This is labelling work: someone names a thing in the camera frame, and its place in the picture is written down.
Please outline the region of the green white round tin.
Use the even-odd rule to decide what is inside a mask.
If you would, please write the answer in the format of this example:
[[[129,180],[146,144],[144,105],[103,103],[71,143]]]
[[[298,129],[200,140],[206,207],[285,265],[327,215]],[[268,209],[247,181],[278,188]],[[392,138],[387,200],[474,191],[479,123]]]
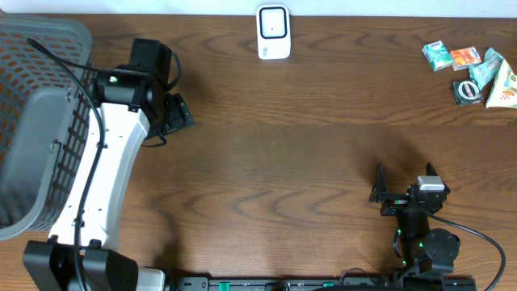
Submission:
[[[459,107],[480,103],[484,99],[479,87],[472,79],[453,82],[451,89]]]

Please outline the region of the orange Kleenex tissue pack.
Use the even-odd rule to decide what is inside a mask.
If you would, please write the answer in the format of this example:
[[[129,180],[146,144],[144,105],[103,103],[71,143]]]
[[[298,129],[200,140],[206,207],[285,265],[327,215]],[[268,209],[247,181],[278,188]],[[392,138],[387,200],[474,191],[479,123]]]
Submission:
[[[473,46],[452,50],[450,56],[452,58],[452,68],[454,71],[468,69],[471,65],[482,63],[481,56]]]

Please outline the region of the teal snack packet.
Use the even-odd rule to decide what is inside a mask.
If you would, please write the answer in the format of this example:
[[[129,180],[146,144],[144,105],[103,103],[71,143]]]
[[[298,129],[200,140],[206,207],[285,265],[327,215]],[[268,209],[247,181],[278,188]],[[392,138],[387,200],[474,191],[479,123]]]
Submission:
[[[504,57],[500,53],[489,48],[485,52],[485,59],[481,64],[469,67],[469,77],[480,91],[495,78],[503,61]]]

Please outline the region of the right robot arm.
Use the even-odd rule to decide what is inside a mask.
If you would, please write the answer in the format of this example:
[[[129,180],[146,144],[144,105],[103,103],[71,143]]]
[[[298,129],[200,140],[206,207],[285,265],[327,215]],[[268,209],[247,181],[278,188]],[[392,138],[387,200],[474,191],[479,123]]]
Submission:
[[[432,229],[429,224],[430,215],[443,208],[449,193],[430,163],[427,173],[404,193],[390,192],[383,168],[377,167],[369,201],[380,204],[382,216],[397,219],[393,249],[402,259],[403,269],[393,276],[396,286],[441,285],[444,277],[453,272],[460,239],[448,230]]]

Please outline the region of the teal Kleenex tissue pack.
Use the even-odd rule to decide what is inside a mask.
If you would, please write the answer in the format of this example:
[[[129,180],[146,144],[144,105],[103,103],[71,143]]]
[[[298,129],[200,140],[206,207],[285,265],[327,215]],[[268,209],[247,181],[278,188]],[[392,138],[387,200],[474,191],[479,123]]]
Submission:
[[[452,57],[441,40],[424,45],[422,53],[434,72],[452,65]]]

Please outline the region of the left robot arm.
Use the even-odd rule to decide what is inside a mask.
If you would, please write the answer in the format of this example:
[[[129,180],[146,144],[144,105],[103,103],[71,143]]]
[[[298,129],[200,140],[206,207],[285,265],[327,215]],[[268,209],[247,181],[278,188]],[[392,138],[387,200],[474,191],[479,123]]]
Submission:
[[[147,140],[194,124],[169,78],[179,58],[158,40],[136,39],[127,65],[98,70],[90,89],[86,146],[71,193],[46,242],[30,241],[23,264],[40,290],[167,290],[166,273],[117,252],[132,167]]]

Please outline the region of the white blue snack bag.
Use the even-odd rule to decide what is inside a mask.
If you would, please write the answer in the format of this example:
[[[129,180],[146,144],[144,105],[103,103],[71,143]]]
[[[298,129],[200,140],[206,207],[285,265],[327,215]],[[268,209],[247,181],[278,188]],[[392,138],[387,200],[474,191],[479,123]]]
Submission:
[[[487,108],[516,108],[516,74],[506,60],[495,76],[485,106]]]

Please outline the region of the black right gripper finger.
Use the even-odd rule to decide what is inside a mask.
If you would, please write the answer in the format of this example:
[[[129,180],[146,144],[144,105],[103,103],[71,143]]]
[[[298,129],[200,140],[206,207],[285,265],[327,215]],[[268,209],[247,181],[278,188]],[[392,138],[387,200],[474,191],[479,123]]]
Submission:
[[[427,171],[427,175],[439,176],[439,174],[437,173],[436,169],[433,167],[433,165],[430,162],[427,163],[426,171]],[[444,184],[445,184],[445,189],[443,191],[441,191],[441,192],[449,193],[451,191],[450,188],[447,186],[447,184],[445,182],[444,182]]]
[[[368,200],[371,203],[381,203],[387,200],[388,189],[383,167],[379,164],[376,169],[376,178]]]

